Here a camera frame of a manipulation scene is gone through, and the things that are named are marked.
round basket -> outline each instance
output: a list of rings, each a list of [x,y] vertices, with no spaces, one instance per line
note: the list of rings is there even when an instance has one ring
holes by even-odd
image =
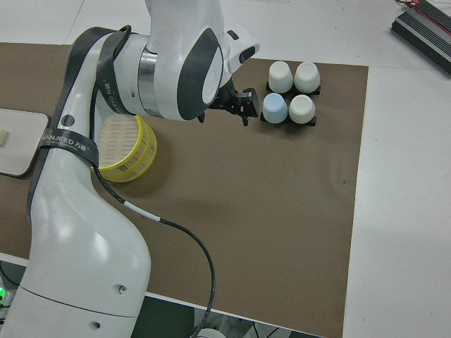
[[[129,182],[144,174],[156,156],[156,137],[139,116],[112,115],[99,136],[99,171],[112,182]]]

brown table surface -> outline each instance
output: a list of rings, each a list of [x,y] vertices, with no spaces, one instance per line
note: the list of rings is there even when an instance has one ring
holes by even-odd
[[[0,44],[0,107],[52,114],[68,46]],[[238,90],[266,95],[273,61],[251,60]],[[293,72],[298,62],[289,62]],[[368,68],[319,64],[316,127],[207,111],[206,121],[146,118],[159,150],[149,171],[113,184],[141,208],[190,228],[214,259],[214,308],[341,337]],[[0,251],[28,257],[30,178],[0,176]],[[205,305],[209,269],[186,235],[100,194],[136,224],[152,257],[149,291]]]

white tabletop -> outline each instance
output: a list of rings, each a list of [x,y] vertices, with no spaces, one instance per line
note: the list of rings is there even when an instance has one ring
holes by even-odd
[[[66,44],[94,25],[149,33],[143,0],[40,2],[0,1],[0,41]],[[451,14],[445,2],[434,4]],[[449,337],[450,77],[390,33],[392,0],[221,4],[259,39],[259,58],[370,66],[343,337]]]

